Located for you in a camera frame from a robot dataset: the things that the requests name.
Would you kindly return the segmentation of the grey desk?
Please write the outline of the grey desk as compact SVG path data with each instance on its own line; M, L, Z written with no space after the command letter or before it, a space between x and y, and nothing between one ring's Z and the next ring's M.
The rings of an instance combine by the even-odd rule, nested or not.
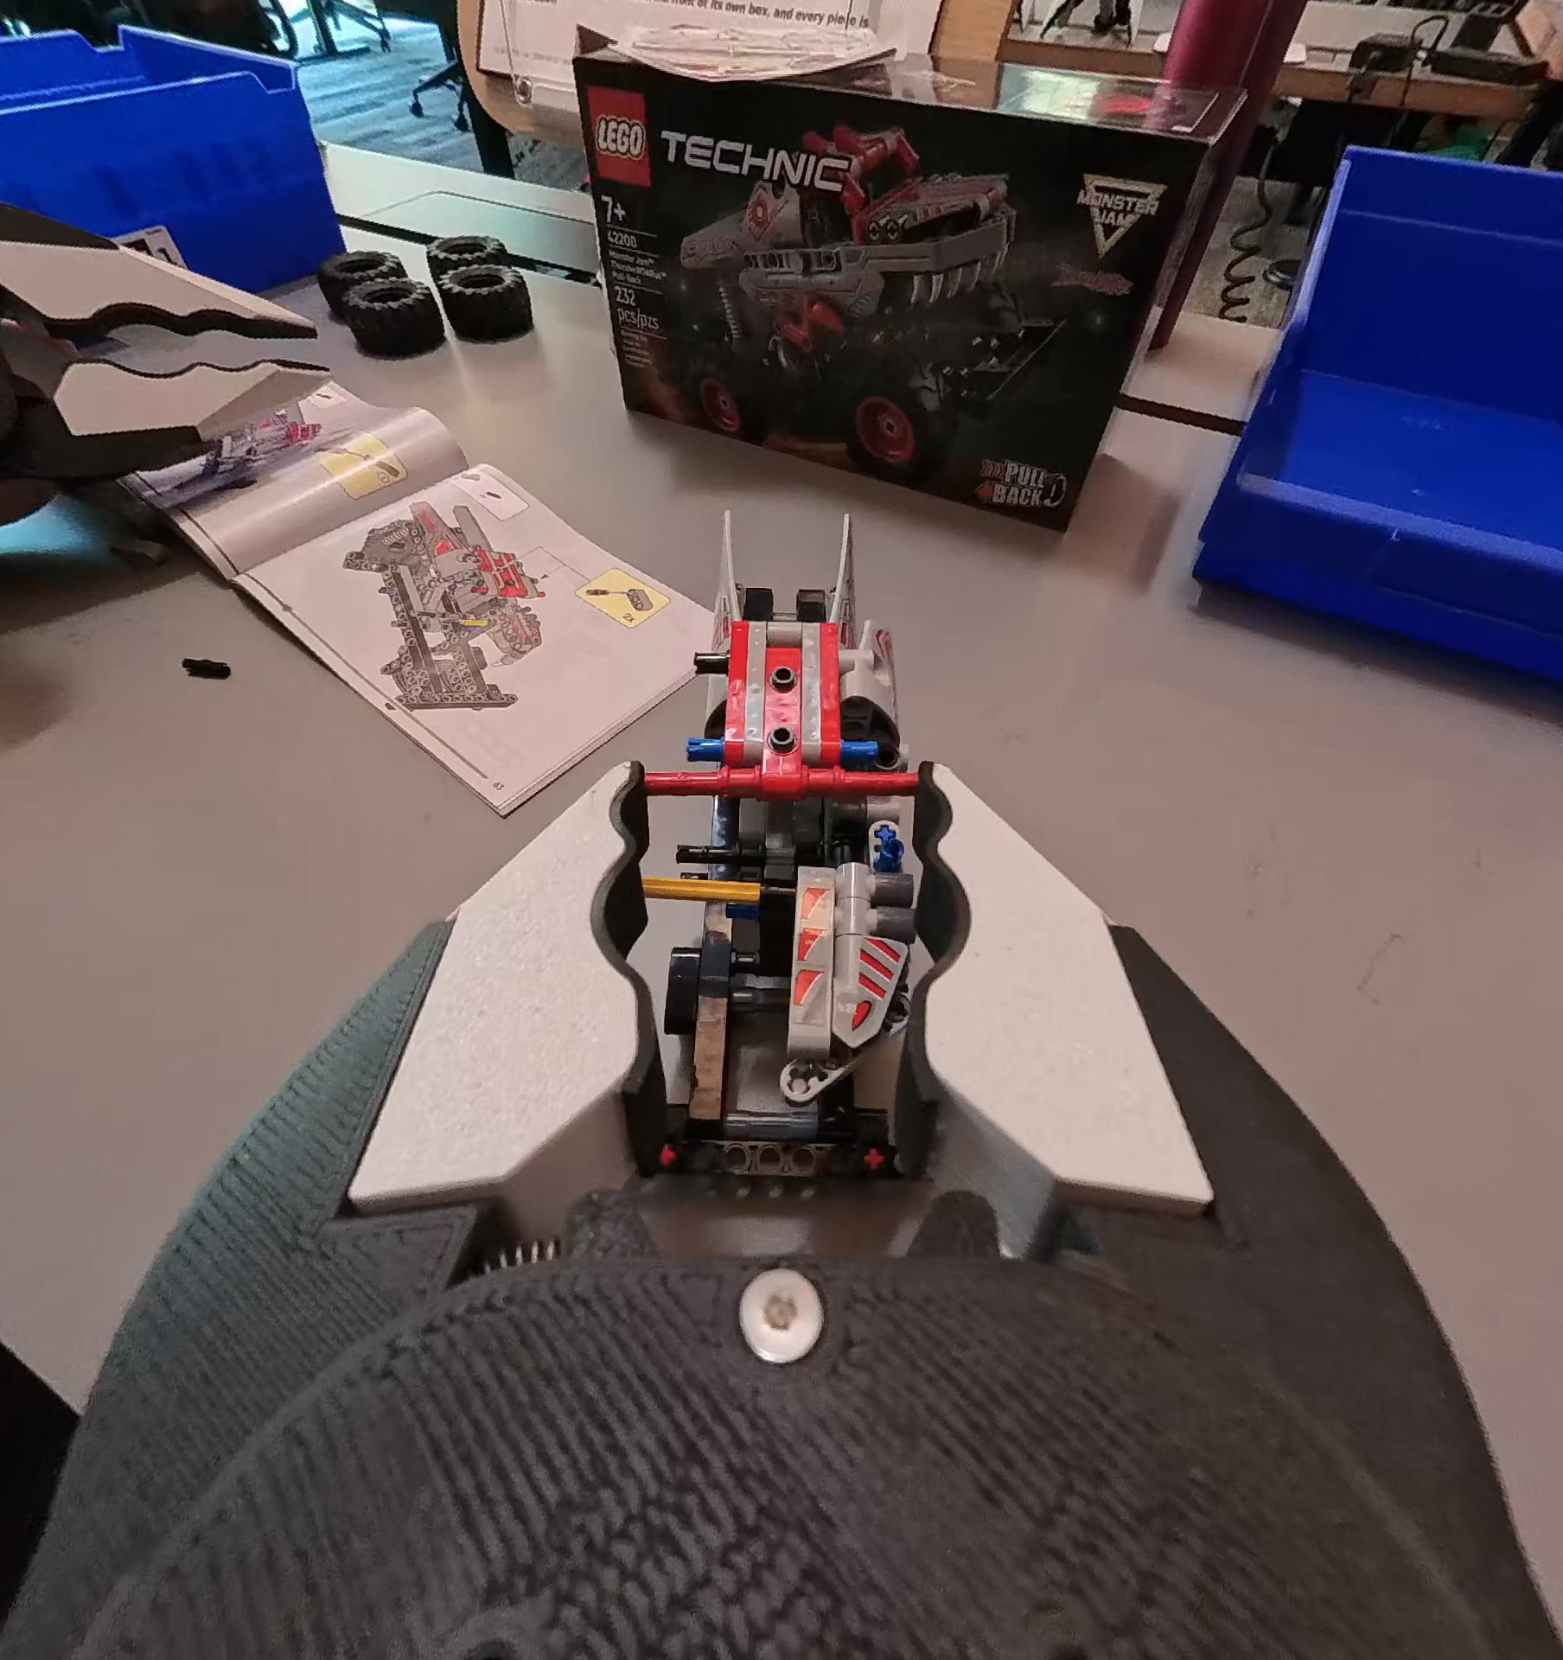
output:
M1274 340L1184 316L1062 536L632 417L603 296L309 354L711 602L828 583L902 732L1134 926L1341 1157L1431 1299L1563 1632L1563 692L1190 577ZM183 656L230 664L189 676ZM194 557L0 565L0 1337L70 1405L180 1209L419 926L689 689L498 817Z

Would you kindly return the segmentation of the black toy set box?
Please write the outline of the black toy set box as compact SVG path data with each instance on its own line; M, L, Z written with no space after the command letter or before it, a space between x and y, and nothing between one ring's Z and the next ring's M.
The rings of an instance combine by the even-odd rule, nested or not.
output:
M624 404L1060 532L1235 87L574 60Z

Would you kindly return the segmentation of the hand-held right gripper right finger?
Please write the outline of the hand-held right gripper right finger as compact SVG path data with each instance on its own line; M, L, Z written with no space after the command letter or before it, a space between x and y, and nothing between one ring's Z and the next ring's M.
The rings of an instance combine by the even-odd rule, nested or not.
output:
M894 1072L909 1177L1037 1260L1078 1209L1201 1218L1213 1186L1103 908L948 766L916 772L916 975Z

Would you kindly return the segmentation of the toy brick truck model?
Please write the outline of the toy brick truck model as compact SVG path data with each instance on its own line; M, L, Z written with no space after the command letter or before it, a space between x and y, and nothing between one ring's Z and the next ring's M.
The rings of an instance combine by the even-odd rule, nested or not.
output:
M857 1083L900 1047L911 1011L916 876L905 829L891 635L858 624L853 525L833 584L779 608L732 572L723 521L705 721L687 768L650 799L704 799L707 838L651 901L698 910L668 957L662 1027L686 1047L686 1094L628 1107L641 1175L893 1179L893 1105Z

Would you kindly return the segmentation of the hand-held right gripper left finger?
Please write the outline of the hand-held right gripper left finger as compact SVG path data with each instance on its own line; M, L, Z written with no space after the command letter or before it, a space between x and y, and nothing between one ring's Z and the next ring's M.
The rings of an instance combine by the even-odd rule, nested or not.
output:
M477 1202L561 1220L637 1170L660 1130L650 990L644 768L610 768L457 908L354 1177L361 1213Z

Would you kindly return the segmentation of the blue storage bin with tag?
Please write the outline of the blue storage bin with tag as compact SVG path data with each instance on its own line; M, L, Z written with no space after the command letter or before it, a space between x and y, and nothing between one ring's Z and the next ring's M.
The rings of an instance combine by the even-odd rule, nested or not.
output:
M158 30L0 35L0 199L246 291L343 251L295 68Z

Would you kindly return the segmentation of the plain blue storage bin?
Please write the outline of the plain blue storage bin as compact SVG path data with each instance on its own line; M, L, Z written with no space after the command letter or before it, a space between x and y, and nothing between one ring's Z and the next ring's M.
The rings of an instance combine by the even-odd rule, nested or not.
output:
M1346 149L1193 575L1563 685L1563 172Z

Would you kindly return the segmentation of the open instruction booklet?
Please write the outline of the open instruction booklet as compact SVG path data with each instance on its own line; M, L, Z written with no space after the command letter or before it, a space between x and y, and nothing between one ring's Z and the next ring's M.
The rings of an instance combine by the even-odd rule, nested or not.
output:
M709 611L468 462L433 413L336 383L122 485L500 815L709 644Z

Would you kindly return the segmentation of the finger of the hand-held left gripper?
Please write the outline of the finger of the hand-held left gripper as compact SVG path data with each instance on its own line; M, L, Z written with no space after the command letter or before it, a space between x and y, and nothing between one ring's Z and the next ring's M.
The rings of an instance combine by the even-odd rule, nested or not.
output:
M289 359L140 370L57 352L23 354L8 476L102 482L163 469L210 449L327 383L329 368Z
M126 322L180 334L225 329L243 338L316 338L284 305L198 275L122 242L64 244L0 239L0 295L66 334Z

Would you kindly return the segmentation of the wooden background table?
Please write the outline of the wooden background table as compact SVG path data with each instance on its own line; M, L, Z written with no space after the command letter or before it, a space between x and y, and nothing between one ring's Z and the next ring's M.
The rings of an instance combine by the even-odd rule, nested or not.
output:
M1395 68L1352 64L1357 44L1377 33L1395 33L1413 51ZM1345 107L1453 113L1492 122L1517 120L1548 87L1543 57L1498 51L1494 66L1519 77L1490 78L1453 73L1447 46L1436 46L1440 24L1431 10L1346 8L1310 5L1276 73L1273 93ZM1008 30L999 41L1004 64L1067 71L1118 73L1156 78L1163 73L1166 30L1092 35L1064 26L1047 35Z

